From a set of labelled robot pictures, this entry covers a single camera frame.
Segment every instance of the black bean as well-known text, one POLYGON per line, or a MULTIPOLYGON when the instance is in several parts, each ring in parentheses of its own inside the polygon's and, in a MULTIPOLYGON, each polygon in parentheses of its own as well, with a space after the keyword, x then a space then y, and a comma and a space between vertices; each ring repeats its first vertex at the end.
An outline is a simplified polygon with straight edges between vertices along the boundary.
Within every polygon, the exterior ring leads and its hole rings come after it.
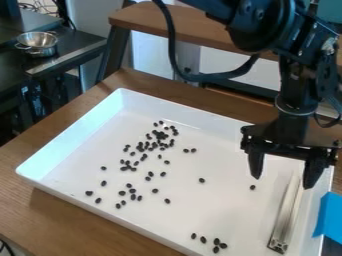
POLYGON ((200 240, 203 244, 207 243, 207 239, 204 236, 201 236, 200 240))
POLYGON ((213 248, 213 253, 218 253, 220 251, 220 248, 218 247, 218 246, 215 246, 214 248, 213 248))
POLYGON ((214 239, 214 245, 219 245, 221 243, 220 239, 215 238, 214 239))
POLYGON ((93 191, 86 191, 86 193, 85 193, 87 196, 92 196, 93 194, 94 194, 94 192, 93 191))
POLYGON ((225 243, 220 243, 220 247, 221 247, 221 249, 227 249, 228 245, 225 243))

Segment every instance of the wooden table surface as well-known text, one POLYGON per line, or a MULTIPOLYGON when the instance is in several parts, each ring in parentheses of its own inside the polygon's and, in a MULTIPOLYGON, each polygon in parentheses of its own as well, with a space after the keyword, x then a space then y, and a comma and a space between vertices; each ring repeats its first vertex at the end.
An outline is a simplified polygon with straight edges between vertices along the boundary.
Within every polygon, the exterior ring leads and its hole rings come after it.
MULTIPOLYGON (((223 24, 213 21, 205 13, 189 7, 168 5, 175 24, 177 40, 219 50, 247 54, 236 48, 223 24)), ((167 37, 165 18, 152 2, 141 2, 113 12, 109 16, 111 25, 167 37)), ((272 52, 262 54, 262 58, 278 60, 272 52)), ((342 71, 342 50, 338 53, 338 66, 342 71)))
MULTIPOLYGON (((176 256, 172 249, 51 196, 15 174, 24 160, 117 88, 127 88, 239 120, 276 117, 269 104, 194 88, 130 69, 119 70, 0 148, 0 235, 37 256, 176 256)), ((329 130, 342 138, 340 127, 329 130)), ((340 165, 334 190, 342 193, 340 165)))

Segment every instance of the metal bar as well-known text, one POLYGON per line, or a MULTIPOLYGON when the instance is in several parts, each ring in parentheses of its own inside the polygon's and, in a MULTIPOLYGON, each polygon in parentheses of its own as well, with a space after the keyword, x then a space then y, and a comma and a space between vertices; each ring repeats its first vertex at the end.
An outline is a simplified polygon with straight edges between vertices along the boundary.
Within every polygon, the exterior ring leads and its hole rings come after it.
POLYGON ((285 192, 277 222, 268 247, 280 254, 285 254, 293 235, 298 210, 303 195, 301 178, 294 173, 285 192))

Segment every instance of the stainless steel bowl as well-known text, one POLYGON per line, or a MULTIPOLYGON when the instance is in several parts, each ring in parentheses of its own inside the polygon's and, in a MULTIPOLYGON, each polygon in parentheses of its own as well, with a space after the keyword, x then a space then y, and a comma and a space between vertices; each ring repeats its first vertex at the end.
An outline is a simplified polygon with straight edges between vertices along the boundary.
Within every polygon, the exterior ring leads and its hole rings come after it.
POLYGON ((50 57, 57 51, 58 38, 53 31, 28 32, 17 37, 17 49, 25 51, 32 57, 50 57))

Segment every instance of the black cable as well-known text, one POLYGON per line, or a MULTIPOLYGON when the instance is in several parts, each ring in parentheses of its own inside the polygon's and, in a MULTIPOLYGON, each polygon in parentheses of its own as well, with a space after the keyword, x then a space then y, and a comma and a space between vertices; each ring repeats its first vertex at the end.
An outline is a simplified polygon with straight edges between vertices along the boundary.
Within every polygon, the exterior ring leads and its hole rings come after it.
POLYGON ((169 59, 171 62, 171 66, 174 71, 179 75, 182 79, 191 81, 191 82, 199 82, 199 83, 217 83, 220 81, 226 81, 227 79, 232 79, 235 77, 243 76, 247 74, 255 62, 259 59, 259 54, 253 54, 248 61, 246 61, 239 68, 222 73, 214 73, 214 74, 186 74, 180 70, 176 61, 176 30, 174 27, 174 23, 172 20, 172 16, 170 11, 167 9, 166 5, 162 0, 152 0, 162 11, 164 14, 167 28, 168 28, 168 36, 169 36, 169 59))
POLYGON ((70 23, 70 25, 76 31, 77 28, 76 28, 74 22, 70 19, 67 10, 64 9, 56 0, 51 0, 51 1, 58 7, 58 10, 60 10, 63 13, 63 16, 65 17, 65 19, 67 19, 67 21, 70 23))

